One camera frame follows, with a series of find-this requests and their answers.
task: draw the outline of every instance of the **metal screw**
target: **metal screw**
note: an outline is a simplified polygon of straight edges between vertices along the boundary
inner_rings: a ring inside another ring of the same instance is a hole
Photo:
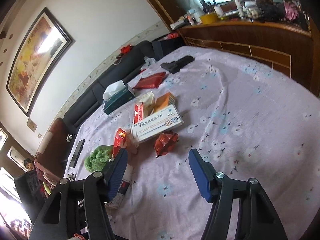
[[[256,178],[251,178],[250,183],[251,184],[258,184],[258,180]]]
[[[67,183],[68,183],[68,179],[67,178],[60,179],[60,184],[61,185],[65,185]]]
[[[100,171],[96,171],[96,172],[93,174],[93,176],[94,176],[95,178],[100,178],[100,177],[102,176],[102,173],[101,173]]]
[[[217,176],[217,178],[222,179],[222,178],[224,178],[224,173],[223,172],[217,172],[216,176]]]

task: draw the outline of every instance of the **bed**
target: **bed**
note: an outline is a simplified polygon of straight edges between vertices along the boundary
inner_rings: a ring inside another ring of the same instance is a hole
[[[166,156],[156,158],[154,140],[139,146],[133,159],[132,183],[118,210],[110,213],[115,234],[130,240],[200,239],[211,204],[199,193],[188,164],[196,148],[217,171],[232,179],[259,180],[284,225],[288,239],[299,239],[320,206],[320,101],[284,74],[254,60],[218,51],[181,47],[134,78],[164,71],[160,64],[185,55],[195,61],[169,74],[156,98],[170,91],[184,124],[174,131],[179,141]],[[86,139],[73,173],[89,172],[84,159],[99,145],[112,145],[115,131],[129,128],[132,100],[109,116],[102,107],[81,126]],[[238,202],[228,239],[236,230]]]

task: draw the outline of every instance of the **headboard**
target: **headboard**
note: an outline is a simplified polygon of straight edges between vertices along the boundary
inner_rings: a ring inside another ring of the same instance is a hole
[[[221,21],[180,29],[190,46],[214,48],[262,62],[310,90],[311,33],[278,23]]]

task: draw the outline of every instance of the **wall decoration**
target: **wall decoration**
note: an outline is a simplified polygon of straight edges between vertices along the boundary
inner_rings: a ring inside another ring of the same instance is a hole
[[[30,116],[42,85],[71,43],[71,37],[44,8],[18,49],[6,86],[26,116]]]
[[[28,118],[28,121],[27,121],[27,126],[31,129],[31,131],[35,132],[36,129],[37,129],[37,125],[34,121],[32,121],[30,118]]]

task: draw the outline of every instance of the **painting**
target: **painting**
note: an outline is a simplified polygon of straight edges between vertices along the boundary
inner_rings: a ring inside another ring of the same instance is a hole
[[[44,8],[18,49],[6,86],[26,116],[30,116],[42,85],[71,43],[71,37]]]

